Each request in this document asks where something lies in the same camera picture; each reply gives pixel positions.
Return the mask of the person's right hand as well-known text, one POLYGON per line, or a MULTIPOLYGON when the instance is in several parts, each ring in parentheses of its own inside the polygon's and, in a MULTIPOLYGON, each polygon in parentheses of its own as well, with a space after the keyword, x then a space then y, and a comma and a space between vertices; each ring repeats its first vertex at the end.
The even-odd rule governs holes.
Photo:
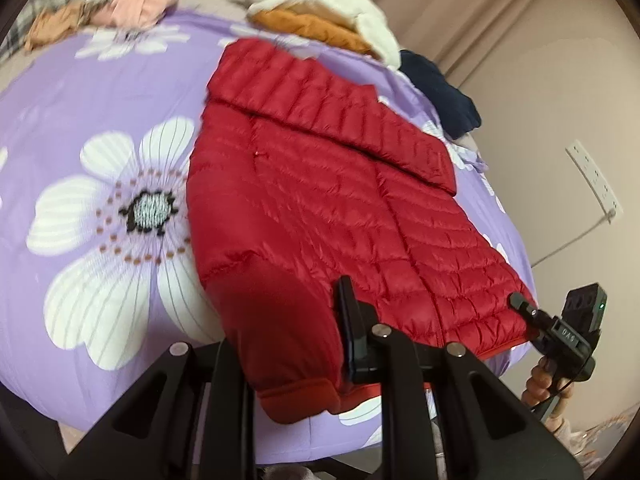
MULTIPOLYGON (((549 370, 551 370, 551 366, 548 359, 541 358, 530 372, 525 390, 521 395, 522 402, 530 408, 550 398, 549 388, 552 386, 552 375, 549 370)), ((558 396, 559 402, 544 423, 550 431, 558 430, 562 426, 563 414, 574 393, 574 385, 568 386, 566 379, 560 381, 559 388, 563 389, 558 396)))

